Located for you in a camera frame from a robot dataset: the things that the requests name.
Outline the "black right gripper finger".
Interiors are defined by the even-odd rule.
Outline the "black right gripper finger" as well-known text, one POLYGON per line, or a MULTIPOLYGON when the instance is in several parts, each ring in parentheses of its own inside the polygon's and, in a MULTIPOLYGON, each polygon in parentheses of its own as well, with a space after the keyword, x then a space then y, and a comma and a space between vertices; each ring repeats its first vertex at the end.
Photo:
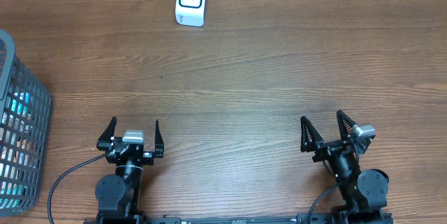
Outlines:
POLYGON ((353 126, 356 125, 356 122, 348 117, 342 110, 338 110, 336 115, 341 140, 351 144, 353 140, 350 132, 353 126))
POLYGON ((300 118, 301 125, 301 152, 316 151, 321 148, 323 138, 315 129, 311 121, 303 116, 300 118))

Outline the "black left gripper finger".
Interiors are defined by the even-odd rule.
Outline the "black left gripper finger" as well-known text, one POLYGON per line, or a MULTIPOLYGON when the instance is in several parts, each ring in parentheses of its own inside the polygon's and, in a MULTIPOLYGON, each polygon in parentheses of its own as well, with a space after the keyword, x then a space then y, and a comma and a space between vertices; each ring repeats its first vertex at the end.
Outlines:
POLYGON ((117 118, 113 117, 108 124, 108 127, 103 131, 97 140, 96 148, 98 150, 108 150, 113 143, 112 137, 115 136, 115 127, 117 124, 117 118))
POLYGON ((154 136, 154 155, 155 158, 163 158, 164 142, 161 136, 159 121, 156 120, 155 136, 154 136))

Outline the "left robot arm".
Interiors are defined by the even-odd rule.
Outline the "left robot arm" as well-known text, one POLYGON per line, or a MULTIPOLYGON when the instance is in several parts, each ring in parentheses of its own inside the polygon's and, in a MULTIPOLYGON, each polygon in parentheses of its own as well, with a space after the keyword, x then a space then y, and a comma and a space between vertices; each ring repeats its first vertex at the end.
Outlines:
POLYGON ((96 187, 98 213, 94 223, 148 223, 147 215, 138 209, 142 172, 145 165, 153 165, 154 159, 163 158, 164 142, 155 124, 154 150, 145 151, 145 134, 142 130, 126 130, 121 137, 115 136, 117 118, 113 117, 108 127, 97 140, 96 148, 105 152, 115 172, 102 177, 96 187))

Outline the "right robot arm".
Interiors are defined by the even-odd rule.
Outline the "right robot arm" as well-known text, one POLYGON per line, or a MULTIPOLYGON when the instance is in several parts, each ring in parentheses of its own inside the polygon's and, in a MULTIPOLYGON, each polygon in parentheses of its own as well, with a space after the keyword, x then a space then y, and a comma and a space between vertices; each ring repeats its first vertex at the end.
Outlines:
POLYGON ((297 215, 298 222, 393 223, 392 215, 382 212, 388 204, 389 176, 382 170, 360 168, 360 155, 376 137, 375 128, 357 124, 342 110, 336 115, 340 138, 331 142, 324 141, 306 116, 300 118, 301 152, 312 152, 312 160, 322 162, 335 185, 321 193, 307 213, 297 215), (316 205, 335 189, 339 189, 343 205, 333 207, 328 214, 315 214, 316 205))

